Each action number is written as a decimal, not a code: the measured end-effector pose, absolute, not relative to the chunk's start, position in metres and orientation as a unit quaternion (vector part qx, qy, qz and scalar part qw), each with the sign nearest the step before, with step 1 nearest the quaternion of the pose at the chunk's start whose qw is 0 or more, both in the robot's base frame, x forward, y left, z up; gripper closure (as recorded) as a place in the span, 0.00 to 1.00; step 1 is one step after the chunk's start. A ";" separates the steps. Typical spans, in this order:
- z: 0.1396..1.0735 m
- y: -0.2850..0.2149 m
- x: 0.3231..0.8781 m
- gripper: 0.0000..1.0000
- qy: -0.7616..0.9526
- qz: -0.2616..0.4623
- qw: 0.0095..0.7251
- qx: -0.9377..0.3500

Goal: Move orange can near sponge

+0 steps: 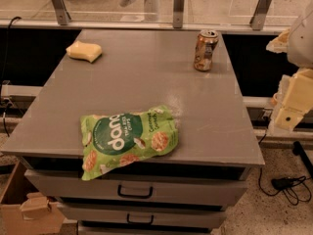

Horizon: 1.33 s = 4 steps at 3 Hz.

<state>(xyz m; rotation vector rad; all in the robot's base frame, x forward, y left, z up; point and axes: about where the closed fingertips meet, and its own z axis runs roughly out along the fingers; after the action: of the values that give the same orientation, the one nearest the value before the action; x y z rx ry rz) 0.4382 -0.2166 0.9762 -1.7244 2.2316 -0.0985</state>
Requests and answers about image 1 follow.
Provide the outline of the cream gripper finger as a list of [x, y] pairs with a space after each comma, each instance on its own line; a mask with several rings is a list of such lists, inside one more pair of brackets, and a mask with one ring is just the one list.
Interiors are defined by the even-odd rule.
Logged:
[[289, 35], [290, 29], [288, 28], [271, 40], [267, 44], [266, 50], [273, 53], [286, 53], [288, 50]]
[[276, 99], [274, 125], [294, 130], [313, 109], [313, 70], [302, 68], [292, 76], [283, 75]]

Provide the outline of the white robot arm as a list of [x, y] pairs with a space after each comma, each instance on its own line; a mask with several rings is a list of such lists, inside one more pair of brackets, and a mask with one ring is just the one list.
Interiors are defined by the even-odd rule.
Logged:
[[313, 1], [293, 25], [271, 40], [266, 50], [286, 53], [299, 70], [280, 83], [283, 98], [278, 102], [274, 125], [292, 131], [313, 108]]

